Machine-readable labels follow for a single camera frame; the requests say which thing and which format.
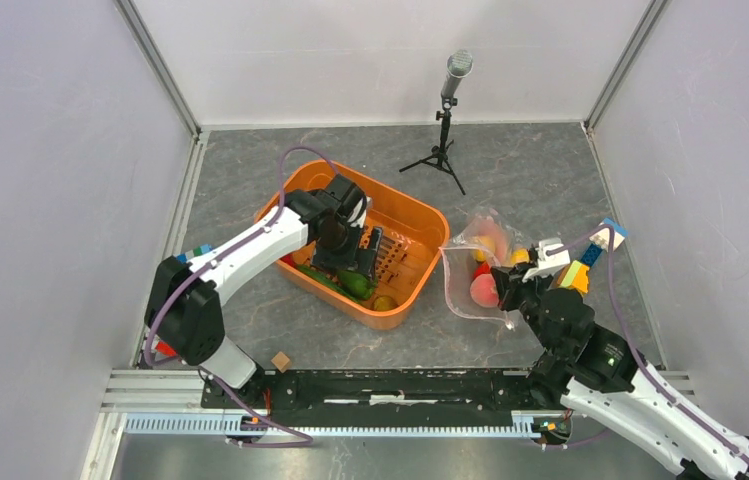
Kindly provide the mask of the pink toy peach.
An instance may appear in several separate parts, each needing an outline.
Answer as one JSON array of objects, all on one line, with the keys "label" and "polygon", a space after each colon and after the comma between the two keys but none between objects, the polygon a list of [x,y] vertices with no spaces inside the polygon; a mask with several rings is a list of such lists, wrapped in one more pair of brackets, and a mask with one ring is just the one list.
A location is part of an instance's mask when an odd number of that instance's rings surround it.
[{"label": "pink toy peach", "polygon": [[482,308],[496,308],[499,296],[496,283],[491,274],[478,275],[471,283],[470,296],[472,301]]}]

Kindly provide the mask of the green toy bell pepper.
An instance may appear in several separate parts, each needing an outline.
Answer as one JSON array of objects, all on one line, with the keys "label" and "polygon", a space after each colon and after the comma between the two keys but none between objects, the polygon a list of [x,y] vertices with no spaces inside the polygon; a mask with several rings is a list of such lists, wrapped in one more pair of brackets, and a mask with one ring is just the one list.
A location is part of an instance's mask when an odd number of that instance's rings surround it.
[{"label": "green toy bell pepper", "polygon": [[375,280],[357,271],[338,271],[336,276],[342,288],[357,300],[369,300],[377,289]]}]

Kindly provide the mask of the yellow toy lemon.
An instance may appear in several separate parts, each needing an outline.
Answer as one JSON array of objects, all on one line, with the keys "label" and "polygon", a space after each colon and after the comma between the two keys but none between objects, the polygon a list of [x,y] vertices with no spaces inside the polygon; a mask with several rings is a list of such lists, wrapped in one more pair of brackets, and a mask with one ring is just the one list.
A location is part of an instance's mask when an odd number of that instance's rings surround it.
[{"label": "yellow toy lemon", "polygon": [[496,243],[493,238],[481,235],[473,237],[471,242],[474,245],[471,254],[477,263],[488,262],[495,256]]}]

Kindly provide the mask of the clear pink-dotted zip bag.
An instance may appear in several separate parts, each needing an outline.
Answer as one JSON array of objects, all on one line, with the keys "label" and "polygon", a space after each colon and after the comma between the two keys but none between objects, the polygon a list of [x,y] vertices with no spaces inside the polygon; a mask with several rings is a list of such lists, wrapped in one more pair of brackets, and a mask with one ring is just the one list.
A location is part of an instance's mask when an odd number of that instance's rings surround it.
[{"label": "clear pink-dotted zip bag", "polygon": [[529,258],[522,233],[496,209],[478,207],[468,215],[467,226],[440,251],[450,311],[462,319],[497,322],[513,330],[520,315],[499,309],[492,269],[510,269]]}]

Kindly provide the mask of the orange plastic basket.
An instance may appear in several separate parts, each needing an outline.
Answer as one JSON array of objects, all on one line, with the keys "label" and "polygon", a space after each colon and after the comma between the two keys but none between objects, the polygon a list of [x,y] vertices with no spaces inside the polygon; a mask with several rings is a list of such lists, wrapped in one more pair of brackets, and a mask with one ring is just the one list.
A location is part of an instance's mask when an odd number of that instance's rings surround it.
[{"label": "orange plastic basket", "polygon": [[[290,253],[286,260],[276,261],[275,270],[297,287],[363,325],[375,330],[393,329],[408,317],[432,276],[441,257],[440,248],[450,237],[449,224],[436,208],[339,163],[330,167],[324,160],[308,162],[291,174],[284,183],[284,190],[323,188],[335,172],[356,183],[372,198],[365,226],[383,228],[376,291],[369,300],[356,304],[299,272],[297,265],[311,263],[312,244]],[[386,312],[374,311],[372,303],[381,295],[394,298],[399,307]]]}]

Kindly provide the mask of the green toy cucumber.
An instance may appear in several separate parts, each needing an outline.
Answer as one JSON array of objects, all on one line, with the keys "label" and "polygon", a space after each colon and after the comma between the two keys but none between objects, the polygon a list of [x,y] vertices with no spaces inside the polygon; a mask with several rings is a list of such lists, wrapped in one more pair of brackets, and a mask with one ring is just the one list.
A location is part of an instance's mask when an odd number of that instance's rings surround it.
[{"label": "green toy cucumber", "polygon": [[350,292],[348,292],[342,285],[340,285],[336,280],[332,279],[330,276],[326,275],[325,273],[312,268],[308,265],[297,265],[296,269],[309,277],[310,279],[314,280],[316,283],[326,287],[328,290],[331,290],[342,297],[345,297],[349,299],[350,301],[359,304],[360,301],[354,297]]}]

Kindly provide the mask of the red toy strawberry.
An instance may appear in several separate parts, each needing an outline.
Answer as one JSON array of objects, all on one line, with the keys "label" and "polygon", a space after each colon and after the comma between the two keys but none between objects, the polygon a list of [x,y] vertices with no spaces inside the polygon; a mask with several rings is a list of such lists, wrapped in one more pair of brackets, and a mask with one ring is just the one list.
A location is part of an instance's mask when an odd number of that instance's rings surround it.
[{"label": "red toy strawberry", "polygon": [[486,275],[491,273],[491,267],[488,263],[483,262],[481,263],[474,271],[472,278],[476,279],[477,277],[481,275]]}]

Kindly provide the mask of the yellow toy corn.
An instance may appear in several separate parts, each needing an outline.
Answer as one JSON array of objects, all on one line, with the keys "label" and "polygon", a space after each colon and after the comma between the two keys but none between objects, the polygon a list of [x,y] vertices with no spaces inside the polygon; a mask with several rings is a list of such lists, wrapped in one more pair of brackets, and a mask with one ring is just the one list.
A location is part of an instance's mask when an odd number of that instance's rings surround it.
[{"label": "yellow toy corn", "polygon": [[526,248],[517,248],[509,256],[509,264],[516,266],[519,264],[529,264],[531,262],[529,250]]}]

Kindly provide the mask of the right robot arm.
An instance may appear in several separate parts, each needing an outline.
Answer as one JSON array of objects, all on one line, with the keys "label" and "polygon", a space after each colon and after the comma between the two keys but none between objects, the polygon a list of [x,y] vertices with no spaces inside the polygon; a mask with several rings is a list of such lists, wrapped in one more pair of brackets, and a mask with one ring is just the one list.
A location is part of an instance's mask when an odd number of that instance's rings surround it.
[{"label": "right robot arm", "polygon": [[526,273],[491,270],[500,309],[519,312],[544,349],[527,382],[535,405],[586,414],[679,479],[749,479],[749,436],[715,421],[598,325],[578,291]]}]

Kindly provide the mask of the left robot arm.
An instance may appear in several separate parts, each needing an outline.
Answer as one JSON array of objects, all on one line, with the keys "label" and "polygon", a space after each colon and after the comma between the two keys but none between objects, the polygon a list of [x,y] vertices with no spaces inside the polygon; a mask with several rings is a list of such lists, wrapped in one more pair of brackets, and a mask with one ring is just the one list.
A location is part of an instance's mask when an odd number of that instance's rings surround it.
[{"label": "left robot arm", "polygon": [[256,405],[264,394],[260,368],[228,338],[224,305],[257,274],[308,245],[326,272],[372,279],[376,254],[360,246],[370,202],[360,186],[337,174],[320,189],[281,191],[264,218],[214,250],[187,262],[164,259],[146,307],[148,338],[223,381],[238,406]]}]

